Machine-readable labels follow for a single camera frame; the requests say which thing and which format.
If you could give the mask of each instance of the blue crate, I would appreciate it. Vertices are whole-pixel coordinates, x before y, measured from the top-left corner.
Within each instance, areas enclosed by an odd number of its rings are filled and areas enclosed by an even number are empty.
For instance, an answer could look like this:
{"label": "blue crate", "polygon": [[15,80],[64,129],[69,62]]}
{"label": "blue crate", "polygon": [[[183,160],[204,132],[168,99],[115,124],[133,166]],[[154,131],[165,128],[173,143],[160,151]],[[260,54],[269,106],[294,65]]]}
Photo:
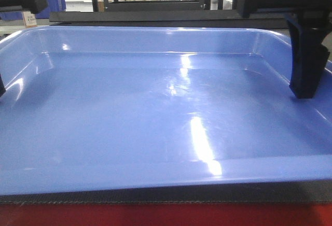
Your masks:
{"label": "blue crate", "polygon": [[14,34],[0,42],[0,195],[331,179],[332,62],[311,100],[291,71],[291,40],[263,30]]}
{"label": "blue crate", "polygon": [[[65,0],[47,0],[48,7],[40,13],[36,14],[36,19],[48,19],[51,12],[65,11],[66,1]],[[22,20],[22,13],[17,12],[0,12],[0,17],[3,20]]]}

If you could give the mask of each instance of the label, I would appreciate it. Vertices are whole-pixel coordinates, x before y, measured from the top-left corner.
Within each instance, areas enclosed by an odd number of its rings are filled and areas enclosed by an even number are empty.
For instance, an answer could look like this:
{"label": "label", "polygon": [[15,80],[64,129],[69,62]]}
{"label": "label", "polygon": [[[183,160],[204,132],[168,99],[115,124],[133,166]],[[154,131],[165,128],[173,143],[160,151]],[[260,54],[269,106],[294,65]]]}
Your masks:
{"label": "label", "polygon": [[33,13],[31,13],[30,11],[24,11],[22,12],[22,15],[23,15],[24,25],[26,28],[37,26],[37,20]]}

